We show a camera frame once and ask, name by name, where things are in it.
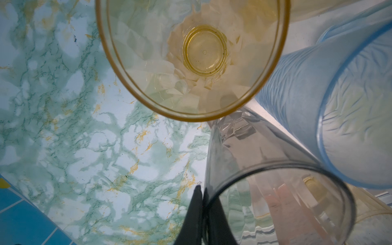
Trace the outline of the olive clear small glass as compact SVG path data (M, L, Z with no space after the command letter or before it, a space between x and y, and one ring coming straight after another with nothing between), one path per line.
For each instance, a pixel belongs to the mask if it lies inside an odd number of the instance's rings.
M363 188L348 185L356 204L356 221L346 245L390 245L392 209Z

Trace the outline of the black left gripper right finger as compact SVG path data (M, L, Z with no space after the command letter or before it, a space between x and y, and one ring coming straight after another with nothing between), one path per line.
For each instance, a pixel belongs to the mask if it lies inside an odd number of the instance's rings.
M237 245L220 199L215 198L210 202L207 189L203 196L203 230L205 245Z

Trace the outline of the blue clear glass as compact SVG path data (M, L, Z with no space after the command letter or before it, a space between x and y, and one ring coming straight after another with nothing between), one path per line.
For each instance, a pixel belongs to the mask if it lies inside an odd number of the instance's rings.
M323 167L352 185L392 186L392 22L281 57L256 101Z

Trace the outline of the teal clear glass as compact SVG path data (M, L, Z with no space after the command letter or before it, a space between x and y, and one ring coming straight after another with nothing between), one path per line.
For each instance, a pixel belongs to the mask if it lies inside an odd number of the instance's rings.
M384 1L331 26L320 36L317 44L386 20L392 20L392 1Z

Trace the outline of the yellow glass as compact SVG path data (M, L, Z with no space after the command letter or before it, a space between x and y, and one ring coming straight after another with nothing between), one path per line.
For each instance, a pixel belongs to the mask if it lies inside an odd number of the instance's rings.
M284 48L290 1L96 1L107 59L165 117L202 122L241 108Z
M357 0L293 0L290 22L308 19L356 2Z

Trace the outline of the dark grey clear glass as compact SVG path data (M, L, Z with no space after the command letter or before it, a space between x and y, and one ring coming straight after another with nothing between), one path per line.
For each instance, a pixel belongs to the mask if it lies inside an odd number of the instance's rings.
M275 125L242 108L209 123L205 189L238 245L343 245L356 219L347 185Z

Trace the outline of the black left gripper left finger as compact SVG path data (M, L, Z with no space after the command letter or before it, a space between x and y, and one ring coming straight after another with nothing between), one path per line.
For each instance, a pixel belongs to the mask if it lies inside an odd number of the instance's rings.
M202 240L203 220L203 194L200 185L194 189L194 193L174 245L200 245Z

